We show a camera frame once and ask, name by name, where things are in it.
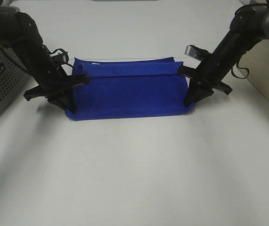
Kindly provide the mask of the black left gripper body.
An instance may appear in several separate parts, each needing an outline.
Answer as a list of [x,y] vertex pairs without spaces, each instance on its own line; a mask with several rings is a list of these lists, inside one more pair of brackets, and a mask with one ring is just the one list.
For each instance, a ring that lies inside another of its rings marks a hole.
[[62,66],[74,68],[69,64],[68,56],[24,56],[23,65],[38,84],[24,93],[27,101],[37,97],[47,99],[63,96],[68,89],[90,83],[90,78],[86,74],[67,75]]

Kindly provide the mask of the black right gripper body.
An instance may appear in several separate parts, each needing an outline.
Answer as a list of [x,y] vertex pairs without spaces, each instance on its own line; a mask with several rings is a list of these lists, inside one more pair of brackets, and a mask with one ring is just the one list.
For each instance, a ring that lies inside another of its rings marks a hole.
[[212,53],[208,54],[197,68],[181,65],[177,72],[179,75],[189,77],[198,85],[209,89],[214,88],[229,95],[232,92],[232,88],[223,83],[222,79],[231,70],[232,66],[232,61],[229,63],[227,58],[224,59],[221,55]]

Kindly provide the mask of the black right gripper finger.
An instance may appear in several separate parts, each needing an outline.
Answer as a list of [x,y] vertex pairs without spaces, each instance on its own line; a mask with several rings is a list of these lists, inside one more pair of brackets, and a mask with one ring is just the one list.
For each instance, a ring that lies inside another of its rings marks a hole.
[[202,88],[197,84],[196,81],[190,80],[188,92],[184,100],[184,105],[191,105],[201,100],[203,95]]
[[197,103],[207,97],[210,97],[214,91],[208,87],[196,86],[194,88],[194,103]]

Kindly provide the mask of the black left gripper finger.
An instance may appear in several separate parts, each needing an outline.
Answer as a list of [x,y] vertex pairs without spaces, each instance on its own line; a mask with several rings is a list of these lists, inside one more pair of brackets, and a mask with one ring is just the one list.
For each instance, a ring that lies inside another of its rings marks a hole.
[[56,97],[48,97],[47,101],[53,105],[56,105],[56,106],[62,108],[63,110],[72,109],[72,104],[70,102],[70,99],[66,95],[56,96]]
[[75,105],[72,89],[68,89],[66,91],[65,106],[66,106],[66,109],[69,109],[72,113],[76,112],[76,105]]

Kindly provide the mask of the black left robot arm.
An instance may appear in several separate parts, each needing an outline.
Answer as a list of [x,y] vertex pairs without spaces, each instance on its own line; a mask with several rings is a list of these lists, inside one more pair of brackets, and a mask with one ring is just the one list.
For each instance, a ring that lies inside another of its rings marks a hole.
[[0,51],[16,67],[29,74],[37,86],[26,91],[24,98],[45,97],[63,110],[76,112],[73,88],[89,84],[86,74],[67,75],[62,68],[69,65],[67,51],[51,52],[43,43],[35,21],[17,7],[0,4]]

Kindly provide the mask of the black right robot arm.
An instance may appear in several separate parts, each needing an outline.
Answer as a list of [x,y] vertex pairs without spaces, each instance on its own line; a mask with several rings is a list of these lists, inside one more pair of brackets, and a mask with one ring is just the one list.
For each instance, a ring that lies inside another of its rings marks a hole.
[[228,33],[212,53],[188,45],[185,54],[199,60],[200,64],[196,68],[181,65],[177,71],[190,80],[184,105],[190,106],[211,96],[215,89],[229,95],[232,88],[222,82],[223,78],[232,73],[241,57],[262,40],[269,40],[269,0],[240,7]]

